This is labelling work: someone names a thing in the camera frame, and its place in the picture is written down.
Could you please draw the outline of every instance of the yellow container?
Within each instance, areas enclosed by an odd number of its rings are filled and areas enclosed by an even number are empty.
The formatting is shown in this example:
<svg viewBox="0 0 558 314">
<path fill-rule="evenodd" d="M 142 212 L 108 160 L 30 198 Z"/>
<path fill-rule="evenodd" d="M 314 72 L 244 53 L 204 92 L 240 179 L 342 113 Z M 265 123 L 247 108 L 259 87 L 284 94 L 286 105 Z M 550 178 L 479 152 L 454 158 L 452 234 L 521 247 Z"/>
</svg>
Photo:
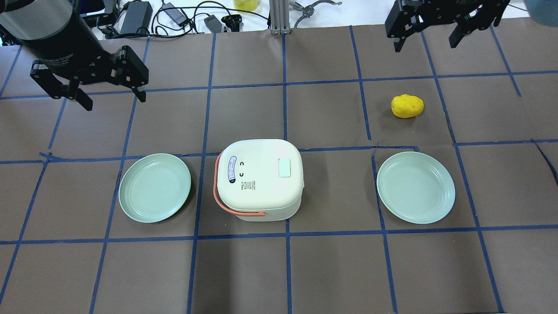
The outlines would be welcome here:
<svg viewBox="0 0 558 314">
<path fill-rule="evenodd" d="M 233 3 L 238 10 L 254 11 L 258 7 L 258 0 L 233 0 Z"/>
</svg>

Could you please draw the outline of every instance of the orange handle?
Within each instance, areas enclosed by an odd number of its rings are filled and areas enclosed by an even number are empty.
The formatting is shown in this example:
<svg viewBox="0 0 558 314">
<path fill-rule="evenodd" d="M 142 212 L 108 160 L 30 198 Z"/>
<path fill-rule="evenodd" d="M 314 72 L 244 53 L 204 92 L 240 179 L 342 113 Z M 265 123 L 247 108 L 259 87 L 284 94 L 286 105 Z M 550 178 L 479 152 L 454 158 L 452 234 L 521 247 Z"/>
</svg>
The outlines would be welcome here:
<svg viewBox="0 0 558 314">
<path fill-rule="evenodd" d="M 217 205 L 219 205 L 219 207 L 221 207 L 225 212 L 227 213 L 231 213 L 233 215 L 236 216 L 243 216 L 243 217 L 262 217 L 265 216 L 266 213 L 265 212 L 239 212 L 239 211 L 235 211 L 232 210 L 230 208 L 228 208 L 225 204 L 221 203 L 221 200 L 218 197 L 217 194 L 217 170 L 219 169 L 219 160 L 221 159 L 221 155 L 223 153 L 221 152 L 221 154 L 219 154 L 219 156 L 217 157 L 217 161 L 215 162 L 215 177 L 213 180 L 213 197 L 215 198 L 215 201 L 217 202 Z"/>
</svg>

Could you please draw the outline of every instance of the plate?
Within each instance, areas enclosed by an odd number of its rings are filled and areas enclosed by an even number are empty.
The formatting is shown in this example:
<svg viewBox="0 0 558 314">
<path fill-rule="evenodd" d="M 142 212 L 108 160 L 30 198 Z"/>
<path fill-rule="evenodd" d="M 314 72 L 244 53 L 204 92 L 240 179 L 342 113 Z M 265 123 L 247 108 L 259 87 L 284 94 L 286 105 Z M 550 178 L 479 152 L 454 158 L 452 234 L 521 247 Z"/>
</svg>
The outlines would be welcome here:
<svg viewBox="0 0 558 314">
<path fill-rule="evenodd" d="M 444 218 L 455 201 L 455 185 L 436 159 L 414 151 L 388 158 L 378 171 L 378 194 L 395 216 L 412 223 Z"/>
<path fill-rule="evenodd" d="M 190 186 L 190 171 L 182 160 L 169 154 L 153 154 L 126 171 L 118 188 L 118 201 L 131 219 L 157 222 L 182 207 Z"/>
</svg>

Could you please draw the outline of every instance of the black connector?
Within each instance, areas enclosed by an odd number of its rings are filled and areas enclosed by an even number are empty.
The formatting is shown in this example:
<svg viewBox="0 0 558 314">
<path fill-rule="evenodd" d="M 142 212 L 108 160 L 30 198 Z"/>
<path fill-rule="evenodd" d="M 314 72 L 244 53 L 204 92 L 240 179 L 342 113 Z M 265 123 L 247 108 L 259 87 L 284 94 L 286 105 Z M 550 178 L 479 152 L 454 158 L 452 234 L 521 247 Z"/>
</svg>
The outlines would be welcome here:
<svg viewBox="0 0 558 314">
<path fill-rule="evenodd" d="M 204 22 L 212 33 L 223 32 L 223 24 L 219 22 L 219 19 L 215 15 L 210 15 L 204 18 Z"/>
<path fill-rule="evenodd" d="M 221 21 L 230 28 L 231 32 L 240 32 L 240 23 L 242 22 L 242 16 L 240 14 L 223 16 Z"/>
<path fill-rule="evenodd" d="M 165 12 L 174 21 L 174 23 L 176 23 L 180 27 L 184 27 L 186 24 L 190 23 L 190 19 L 188 18 L 188 16 L 184 16 L 182 12 L 180 12 L 180 10 L 174 7 L 175 6 L 173 6 L 172 3 L 167 2 L 163 4 L 161 9 L 169 8 L 167 10 L 164 10 L 163 12 Z"/>
</svg>

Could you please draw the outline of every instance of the yellow potato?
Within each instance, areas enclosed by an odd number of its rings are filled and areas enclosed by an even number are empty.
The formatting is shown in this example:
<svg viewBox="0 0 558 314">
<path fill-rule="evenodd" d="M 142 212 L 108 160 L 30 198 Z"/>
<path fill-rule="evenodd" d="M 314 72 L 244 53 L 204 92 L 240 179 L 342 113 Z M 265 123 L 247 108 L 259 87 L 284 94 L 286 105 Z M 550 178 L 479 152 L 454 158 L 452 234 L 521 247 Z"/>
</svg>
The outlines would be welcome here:
<svg viewBox="0 0 558 314">
<path fill-rule="evenodd" d="M 403 94 L 391 100 L 391 111 L 399 118 L 412 118 L 424 110 L 424 102 L 419 97 Z"/>
</svg>

